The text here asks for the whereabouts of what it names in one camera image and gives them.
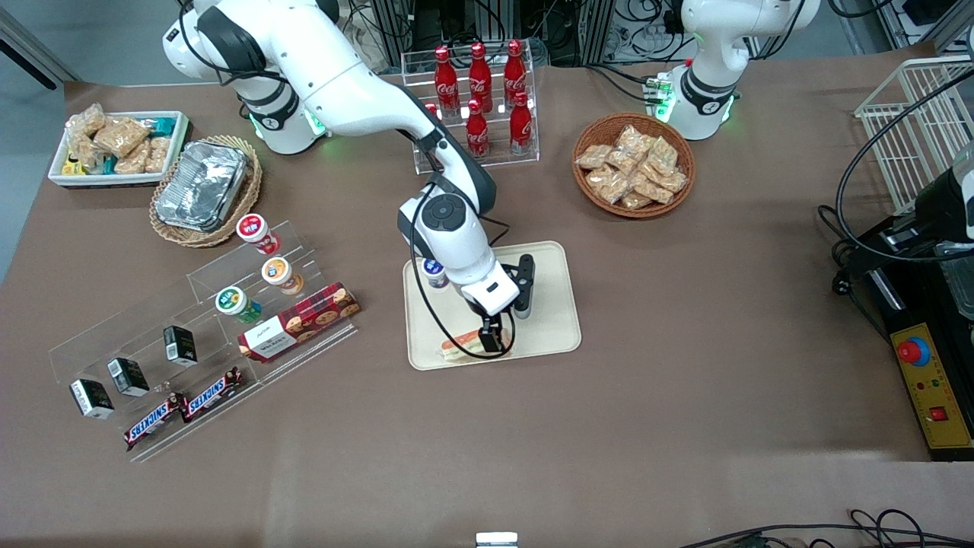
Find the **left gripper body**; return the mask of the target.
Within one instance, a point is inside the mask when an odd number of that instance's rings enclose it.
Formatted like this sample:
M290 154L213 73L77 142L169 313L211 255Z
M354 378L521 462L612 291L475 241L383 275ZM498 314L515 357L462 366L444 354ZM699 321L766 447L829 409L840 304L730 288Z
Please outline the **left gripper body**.
M972 163L956 163L936 177L915 201L921 242L972 243Z

